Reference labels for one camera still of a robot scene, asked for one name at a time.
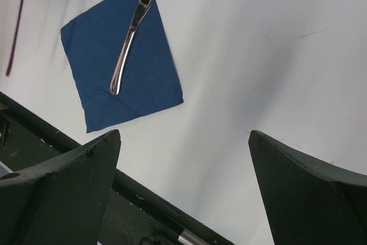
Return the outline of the silver table knife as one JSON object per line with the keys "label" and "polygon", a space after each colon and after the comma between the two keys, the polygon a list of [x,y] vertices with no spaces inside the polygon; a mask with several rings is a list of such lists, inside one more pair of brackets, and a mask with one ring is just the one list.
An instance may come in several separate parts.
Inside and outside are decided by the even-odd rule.
{"label": "silver table knife", "polygon": [[139,0],[138,2],[110,82],[110,92],[113,95],[118,95],[120,92],[124,68],[126,66],[131,45],[140,23],[144,19],[152,4],[153,0]]}

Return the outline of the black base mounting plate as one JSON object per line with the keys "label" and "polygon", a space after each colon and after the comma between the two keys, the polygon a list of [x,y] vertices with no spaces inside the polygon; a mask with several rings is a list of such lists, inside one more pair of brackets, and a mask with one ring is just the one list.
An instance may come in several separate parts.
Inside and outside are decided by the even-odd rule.
{"label": "black base mounting plate", "polygon": [[[79,143],[1,94],[1,162],[16,171],[79,147]],[[189,236],[206,244],[230,241],[120,170],[110,189],[100,244],[179,244]]]}

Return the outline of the dark blue paper napkin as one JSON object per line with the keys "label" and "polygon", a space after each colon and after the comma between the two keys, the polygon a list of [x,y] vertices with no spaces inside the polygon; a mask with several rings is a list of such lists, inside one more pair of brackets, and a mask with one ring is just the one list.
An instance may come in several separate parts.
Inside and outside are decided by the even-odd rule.
{"label": "dark blue paper napkin", "polygon": [[138,0],[103,0],[61,29],[88,132],[183,103],[162,19],[152,4],[139,25],[117,95],[110,82]]}

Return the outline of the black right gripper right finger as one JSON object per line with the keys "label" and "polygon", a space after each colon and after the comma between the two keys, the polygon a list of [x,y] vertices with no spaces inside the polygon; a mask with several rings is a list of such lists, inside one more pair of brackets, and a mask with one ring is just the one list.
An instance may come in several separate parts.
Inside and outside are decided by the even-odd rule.
{"label": "black right gripper right finger", "polygon": [[366,244],[366,176],[253,130],[249,150],[275,244]]}

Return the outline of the purple metal spoon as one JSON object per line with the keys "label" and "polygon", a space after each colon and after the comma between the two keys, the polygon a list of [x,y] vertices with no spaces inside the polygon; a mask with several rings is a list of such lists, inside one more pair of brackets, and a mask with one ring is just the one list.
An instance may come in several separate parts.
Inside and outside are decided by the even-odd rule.
{"label": "purple metal spoon", "polygon": [[19,26],[20,26],[21,16],[22,16],[22,10],[23,10],[23,5],[24,5],[24,0],[20,0],[19,10],[18,10],[18,17],[17,17],[17,23],[16,23],[14,37],[13,37],[13,43],[12,43],[10,58],[9,58],[9,62],[8,62],[8,65],[7,65],[7,70],[6,70],[6,76],[7,77],[10,76],[11,69],[12,69],[12,66],[13,66],[15,49],[16,49],[16,44],[17,44],[17,39],[18,39],[18,33],[19,33]]}

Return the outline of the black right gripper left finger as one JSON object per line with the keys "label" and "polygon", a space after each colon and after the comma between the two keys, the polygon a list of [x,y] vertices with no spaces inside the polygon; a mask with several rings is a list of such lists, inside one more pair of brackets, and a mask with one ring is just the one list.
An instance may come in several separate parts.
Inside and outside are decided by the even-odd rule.
{"label": "black right gripper left finger", "polygon": [[1,244],[97,244],[120,153],[109,131],[1,177]]}

